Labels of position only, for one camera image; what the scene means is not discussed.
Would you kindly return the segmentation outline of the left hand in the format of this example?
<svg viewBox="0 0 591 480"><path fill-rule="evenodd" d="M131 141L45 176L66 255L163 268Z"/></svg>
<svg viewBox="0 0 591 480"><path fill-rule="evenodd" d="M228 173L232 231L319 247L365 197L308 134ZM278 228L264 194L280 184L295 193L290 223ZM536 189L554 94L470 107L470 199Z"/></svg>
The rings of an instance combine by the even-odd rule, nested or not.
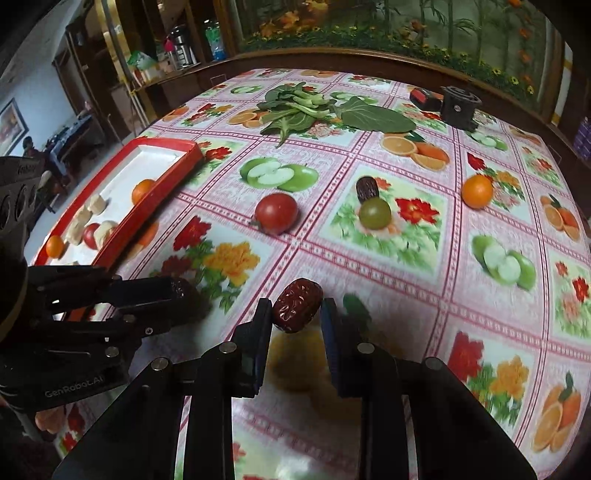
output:
<svg viewBox="0 0 591 480"><path fill-rule="evenodd" d="M71 431L83 434L86 428L85 418L80 413L77 403L37 412L34 416L37 428L50 434Z"/></svg>

